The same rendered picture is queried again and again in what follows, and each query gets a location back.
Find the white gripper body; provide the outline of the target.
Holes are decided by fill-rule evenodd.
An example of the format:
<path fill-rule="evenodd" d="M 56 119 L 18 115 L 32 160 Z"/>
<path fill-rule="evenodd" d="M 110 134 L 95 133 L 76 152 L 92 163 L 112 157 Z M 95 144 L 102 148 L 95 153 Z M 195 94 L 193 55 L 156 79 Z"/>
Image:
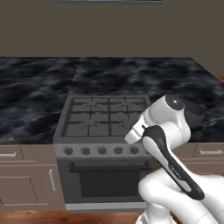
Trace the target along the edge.
<path fill-rule="evenodd" d="M 125 136 L 124 140 L 127 142 L 127 144 L 134 144 L 142 138 L 143 133 L 144 129 L 142 127 L 139 129 L 131 129 Z"/>

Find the grey stove with oven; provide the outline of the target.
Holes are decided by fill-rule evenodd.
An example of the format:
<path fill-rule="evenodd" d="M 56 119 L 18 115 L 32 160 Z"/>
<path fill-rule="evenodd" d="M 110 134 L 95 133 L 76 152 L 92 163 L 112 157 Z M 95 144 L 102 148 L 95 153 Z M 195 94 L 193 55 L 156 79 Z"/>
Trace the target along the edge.
<path fill-rule="evenodd" d="M 147 95 L 74 95 L 66 98 L 58 126 L 54 133 L 53 144 L 57 162 L 68 159 L 109 159 L 109 158 L 150 158 L 140 143 L 129 145 L 124 137 L 139 115 L 151 105 Z M 65 148 L 72 148 L 68 156 Z M 88 147 L 90 153 L 83 155 L 81 149 Z M 107 149 L 104 155 L 98 152 L 99 147 Z M 121 147 L 122 154 L 115 154 L 115 148 Z M 139 152 L 134 155 L 131 147 Z M 67 204 L 68 211 L 90 210 L 142 210 L 142 202 L 115 203 L 80 203 Z"/>

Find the dark grey pot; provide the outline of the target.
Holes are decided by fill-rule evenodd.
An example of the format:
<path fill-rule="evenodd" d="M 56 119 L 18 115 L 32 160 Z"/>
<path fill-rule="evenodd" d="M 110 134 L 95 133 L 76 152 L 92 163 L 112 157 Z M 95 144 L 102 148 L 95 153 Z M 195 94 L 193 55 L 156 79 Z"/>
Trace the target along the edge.
<path fill-rule="evenodd" d="M 184 115 L 188 126 L 191 129 L 198 128 L 203 122 L 206 107 L 203 104 L 198 104 L 197 102 L 189 101 L 185 98 L 183 98 L 182 101 L 185 105 Z"/>

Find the dark oven door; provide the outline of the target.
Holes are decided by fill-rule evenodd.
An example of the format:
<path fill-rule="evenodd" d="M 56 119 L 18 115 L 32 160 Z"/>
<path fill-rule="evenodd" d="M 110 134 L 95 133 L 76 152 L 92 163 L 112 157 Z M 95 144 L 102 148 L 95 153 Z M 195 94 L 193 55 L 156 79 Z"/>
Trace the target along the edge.
<path fill-rule="evenodd" d="M 152 171 L 84 171 L 70 172 L 69 165 L 106 166 L 106 165 L 142 165 L 148 162 Z M 65 202 L 80 203 L 115 203 L 142 202 L 138 193 L 138 183 L 146 175 L 159 168 L 152 158 L 109 158 L 109 159 L 68 159 L 58 160 L 59 176 Z"/>

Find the beige drawer front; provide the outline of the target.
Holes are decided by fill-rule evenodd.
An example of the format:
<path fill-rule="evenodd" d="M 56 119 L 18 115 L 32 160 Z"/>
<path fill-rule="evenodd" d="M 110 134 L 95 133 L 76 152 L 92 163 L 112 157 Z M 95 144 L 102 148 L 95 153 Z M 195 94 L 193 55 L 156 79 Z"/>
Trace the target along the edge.
<path fill-rule="evenodd" d="M 23 159 L 22 152 L 18 145 L 0 145 L 0 153 L 16 152 L 16 157 L 0 157 L 0 161 L 19 161 Z"/>
<path fill-rule="evenodd" d="M 222 150 L 222 155 L 200 155 L 200 150 L 217 151 Z M 194 158 L 224 158 L 224 143 L 198 143 L 193 153 Z"/>

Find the beige cupboard door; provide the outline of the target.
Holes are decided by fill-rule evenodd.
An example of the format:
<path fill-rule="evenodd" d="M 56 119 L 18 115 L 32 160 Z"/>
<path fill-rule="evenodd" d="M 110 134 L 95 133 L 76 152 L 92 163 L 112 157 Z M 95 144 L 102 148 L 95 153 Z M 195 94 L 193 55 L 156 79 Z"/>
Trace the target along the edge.
<path fill-rule="evenodd" d="M 52 169 L 56 191 L 52 189 Z M 56 165 L 0 166 L 0 210 L 65 210 Z"/>
<path fill-rule="evenodd" d="M 220 163 L 186 163 L 185 166 L 197 174 L 214 174 L 224 176 L 224 162 Z"/>

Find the beige plain cupboard panel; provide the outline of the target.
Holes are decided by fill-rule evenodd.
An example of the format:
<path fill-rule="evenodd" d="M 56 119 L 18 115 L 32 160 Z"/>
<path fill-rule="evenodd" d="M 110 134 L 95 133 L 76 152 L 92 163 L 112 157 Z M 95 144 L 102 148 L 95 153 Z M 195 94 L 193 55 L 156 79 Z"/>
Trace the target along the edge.
<path fill-rule="evenodd" d="M 56 163 L 52 144 L 21 144 L 20 150 L 26 161 L 34 161 L 37 165 L 54 165 Z"/>

